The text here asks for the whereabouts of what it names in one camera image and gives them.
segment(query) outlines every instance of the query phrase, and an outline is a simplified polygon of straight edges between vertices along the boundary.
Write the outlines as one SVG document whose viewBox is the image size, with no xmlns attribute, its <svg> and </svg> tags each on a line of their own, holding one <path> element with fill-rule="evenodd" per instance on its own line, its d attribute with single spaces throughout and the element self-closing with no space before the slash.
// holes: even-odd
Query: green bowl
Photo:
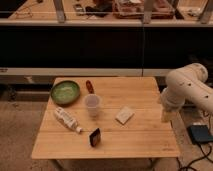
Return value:
<svg viewBox="0 0 213 171">
<path fill-rule="evenodd" d="M 58 105 L 67 105 L 74 102 L 80 95 L 80 87 L 74 81 L 61 81 L 50 91 L 52 100 Z"/>
</svg>

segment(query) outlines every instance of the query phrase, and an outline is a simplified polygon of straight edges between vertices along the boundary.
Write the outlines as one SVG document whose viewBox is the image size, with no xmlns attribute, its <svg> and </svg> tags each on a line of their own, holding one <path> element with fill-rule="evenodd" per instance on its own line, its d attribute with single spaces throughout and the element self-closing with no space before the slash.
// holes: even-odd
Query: bottle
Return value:
<svg viewBox="0 0 213 171">
<path fill-rule="evenodd" d="M 57 107 L 54 111 L 54 115 L 56 119 L 66 126 L 68 129 L 76 131 L 77 133 L 81 133 L 83 130 L 81 127 L 78 126 L 78 122 L 75 118 L 73 118 L 67 111 L 65 111 L 61 107 Z"/>
</svg>

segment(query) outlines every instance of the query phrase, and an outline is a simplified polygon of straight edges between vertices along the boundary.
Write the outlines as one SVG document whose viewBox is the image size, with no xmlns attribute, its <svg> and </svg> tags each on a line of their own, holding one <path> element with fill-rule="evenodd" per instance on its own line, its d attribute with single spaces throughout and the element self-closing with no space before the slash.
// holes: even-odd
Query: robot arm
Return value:
<svg viewBox="0 0 213 171">
<path fill-rule="evenodd" d="M 198 108 L 213 113 L 213 89 L 204 84 L 207 78 L 207 69 L 199 63 L 171 71 L 166 76 L 167 88 L 160 95 L 164 111 L 178 111 L 187 99 Z"/>
</svg>

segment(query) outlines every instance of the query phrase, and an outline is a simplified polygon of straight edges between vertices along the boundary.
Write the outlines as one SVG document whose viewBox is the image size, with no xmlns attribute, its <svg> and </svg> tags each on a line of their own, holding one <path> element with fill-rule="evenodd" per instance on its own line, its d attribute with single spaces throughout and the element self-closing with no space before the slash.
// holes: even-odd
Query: smartphone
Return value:
<svg viewBox="0 0 213 171">
<path fill-rule="evenodd" d="M 85 10 L 84 10 L 84 8 L 82 7 L 81 4 L 75 4 L 75 5 L 73 5 L 73 8 L 76 12 L 76 15 L 84 15 L 85 14 Z"/>
</svg>

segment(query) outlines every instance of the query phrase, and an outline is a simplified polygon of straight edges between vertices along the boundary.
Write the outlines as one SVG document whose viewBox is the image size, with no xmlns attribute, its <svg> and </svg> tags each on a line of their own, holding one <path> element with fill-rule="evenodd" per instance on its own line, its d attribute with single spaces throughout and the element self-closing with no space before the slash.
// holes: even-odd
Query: white cup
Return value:
<svg viewBox="0 0 213 171">
<path fill-rule="evenodd" d="M 84 97 L 84 104 L 91 117 L 95 117 L 100 113 L 101 98 L 96 94 L 88 94 Z"/>
</svg>

